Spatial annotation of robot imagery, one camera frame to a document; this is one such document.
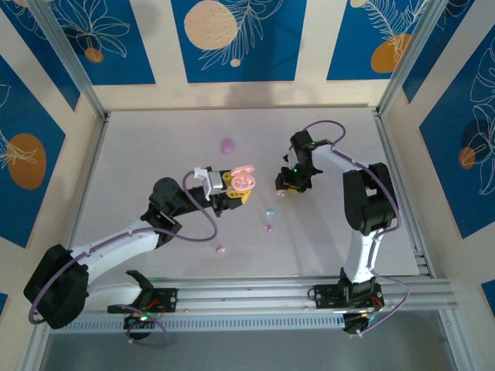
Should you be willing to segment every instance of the purple egg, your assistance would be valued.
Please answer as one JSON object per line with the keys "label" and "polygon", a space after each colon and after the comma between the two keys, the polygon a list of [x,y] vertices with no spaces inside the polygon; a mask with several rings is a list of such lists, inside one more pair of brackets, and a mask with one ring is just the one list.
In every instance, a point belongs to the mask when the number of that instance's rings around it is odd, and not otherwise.
{"label": "purple egg", "polygon": [[222,141],[222,152],[225,155],[228,155],[229,153],[232,153],[233,150],[234,150],[234,141],[230,138],[225,138]]}

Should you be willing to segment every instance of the beige circle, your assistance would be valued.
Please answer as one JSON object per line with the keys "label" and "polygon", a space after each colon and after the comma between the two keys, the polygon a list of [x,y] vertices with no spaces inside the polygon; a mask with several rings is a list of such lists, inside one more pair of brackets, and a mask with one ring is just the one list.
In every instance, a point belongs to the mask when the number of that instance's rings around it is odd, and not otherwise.
{"label": "beige circle", "polygon": [[350,0],[350,6],[352,6],[353,8],[360,8],[367,2],[368,0]]}
{"label": "beige circle", "polygon": [[15,4],[21,5],[23,8],[27,8],[26,0],[12,0]]}
{"label": "beige circle", "polygon": [[237,22],[219,2],[204,0],[186,14],[184,29],[190,42],[202,50],[224,48],[237,36]]}
{"label": "beige circle", "polygon": [[232,67],[239,67],[241,65],[241,61],[237,58],[234,58],[233,60],[231,60],[230,65]]}

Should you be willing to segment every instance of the white leaf drawing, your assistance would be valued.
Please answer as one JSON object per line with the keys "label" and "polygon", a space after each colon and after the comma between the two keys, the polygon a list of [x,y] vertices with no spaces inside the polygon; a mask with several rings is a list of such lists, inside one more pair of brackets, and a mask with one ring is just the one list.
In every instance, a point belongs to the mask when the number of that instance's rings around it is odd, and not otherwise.
{"label": "white leaf drawing", "polygon": [[479,165],[482,196],[495,190],[495,38],[483,53],[470,91],[476,133],[469,140],[469,165]]}
{"label": "white leaf drawing", "polygon": [[[39,38],[46,39],[28,8],[13,0],[2,1],[8,5],[9,10],[24,28]],[[127,56],[127,49],[118,38],[126,35],[131,25],[107,16],[107,0],[53,0],[47,4],[66,37],[76,41],[72,46],[80,48],[80,52],[84,53],[88,47],[91,47],[100,53],[108,51],[122,58]]]}
{"label": "white leaf drawing", "polygon": [[385,41],[394,47],[394,59],[398,61],[404,50],[404,35],[418,22],[429,0],[418,0],[413,6],[409,0],[406,9],[399,12],[395,0],[367,0],[362,8],[368,13],[371,25],[378,29]]}
{"label": "white leaf drawing", "polygon": [[459,18],[469,8],[469,4],[472,0],[457,0],[449,1],[445,6],[445,9],[437,21],[436,25],[442,31],[445,29],[447,18]]}
{"label": "white leaf drawing", "polygon": [[[0,109],[7,103],[11,89],[12,87],[9,85],[0,84]],[[35,154],[36,149],[34,151],[23,151],[14,146],[0,130],[0,168],[4,168],[9,162],[15,164],[15,160],[36,164],[36,160],[33,158]]]}

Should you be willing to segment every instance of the orange circle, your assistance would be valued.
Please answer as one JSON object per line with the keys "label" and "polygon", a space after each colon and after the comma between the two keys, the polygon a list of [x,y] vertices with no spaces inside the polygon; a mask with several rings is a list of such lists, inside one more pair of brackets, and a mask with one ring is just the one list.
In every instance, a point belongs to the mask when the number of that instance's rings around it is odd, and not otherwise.
{"label": "orange circle", "polygon": [[373,71],[378,73],[393,72],[410,38],[411,35],[403,33],[380,44],[371,57]]}
{"label": "orange circle", "polygon": [[462,149],[461,153],[459,153],[459,163],[466,170],[472,168],[475,161],[476,153],[474,153],[474,150],[472,148],[465,147]]}
{"label": "orange circle", "polygon": [[101,63],[103,62],[103,53],[95,48],[87,48],[84,52],[84,56],[93,63]]}
{"label": "orange circle", "polygon": [[[19,156],[19,151],[24,155],[36,152],[26,161]],[[31,134],[17,134],[9,142],[7,152],[14,156],[9,160],[9,172],[15,184],[28,190],[37,189],[43,182],[46,171],[46,153],[41,141]]]}

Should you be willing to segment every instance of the metal frame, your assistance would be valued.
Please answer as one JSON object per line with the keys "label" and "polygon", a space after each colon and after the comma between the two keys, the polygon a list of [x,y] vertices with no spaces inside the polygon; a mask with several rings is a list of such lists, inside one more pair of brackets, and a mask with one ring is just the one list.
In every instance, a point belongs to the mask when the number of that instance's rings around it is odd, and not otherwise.
{"label": "metal frame", "polygon": [[[416,249],[421,251],[418,254],[423,254],[422,258],[424,258],[425,268],[427,269],[428,274],[431,277],[438,277],[439,272],[434,270],[435,262],[432,262],[425,238],[420,232],[421,225],[419,218],[417,217],[417,210],[408,197],[410,192],[408,192],[408,187],[404,182],[404,170],[401,166],[399,157],[397,156],[397,149],[390,140],[386,120],[384,119],[383,114],[375,112],[375,121],[377,123],[378,132],[380,133],[387,162],[391,168],[392,182],[394,182],[394,187],[399,195],[398,201],[402,212],[405,214],[405,224],[408,225],[410,236],[413,236]],[[481,369],[478,362],[479,357],[476,355],[476,350],[472,346],[469,333],[463,324],[462,314],[459,312],[459,309],[438,308],[438,310],[458,369],[469,371]]]}
{"label": "metal frame", "polygon": [[414,66],[419,53],[425,46],[428,37],[435,28],[437,21],[448,3],[449,0],[432,0],[427,5],[415,31],[412,33],[411,42],[406,46],[398,65],[392,73],[392,77],[385,89],[384,95],[382,95],[378,102],[377,107],[380,114],[383,114],[390,105],[391,100],[394,99],[395,94],[400,91],[402,84],[411,71],[411,68]]}
{"label": "metal frame", "polygon": [[86,97],[87,102],[93,109],[94,113],[104,120],[106,113],[100,99],[96,95],[93,84],[86,74],[83,66],[77,58],[76,52],[70,46],[69,40],[65,37],[58,21],[53,15],[48,4],[43,0],[26,0],[33,18],[43,31],[49,44],[59,57],[70,78],[76,84],[77,89]]}
{"label": "metal frame", "polygon": [[[404,310],[439,310],[457,308],[450,283],[426,276],[400,277],[409,286],[411,296]],[[336,284],[338,277],[219,278],[165,280],[150,278],[156,288],[177,288],[176,313],[168,315],[273,315],[309,313],[362,313],[360,309],[316,309],[308,291],[317,284]],[[380,281],[390,311],[404,297],[404,288],[390,281]],[[84,315],[97,315],[86,311]]]}
{"label": "metal frame", "polygon": [[69,236],[67,237],[67,244],[66,244],[66,246],[68,246],[68,247],[72,246],[74,234],[76,232],[77,225],[79,224],[80,216],[84,210],[84,205],[85,205],[86,199],[87,199],[87,191],[89,189],[91,179],[93,178],[94,170],[96,169],[98,158],[100,157],[101,147],[103,146],[105,135],[107,134],[107,128],[108,128],[108,121],[109,120],[110,120],[110,114],[107,114],[103,124],[101,125],[100,131],[98,133],[96,145],[94,146],[94,152],[93,152],[91,159],[90,159],[90,164],[89,164],[89,169],[87,171],[87,176],[84,180],[79,207],[77,208],[76,216],[74,217],[74,220],[73,220],[73,222],[69,228]]}
{"label": "metal frame", "polygon": [[36,371],[40,368],[45,353],[50,328],[47,324],[34,327],[29,344],[19,360],[16,371]]}

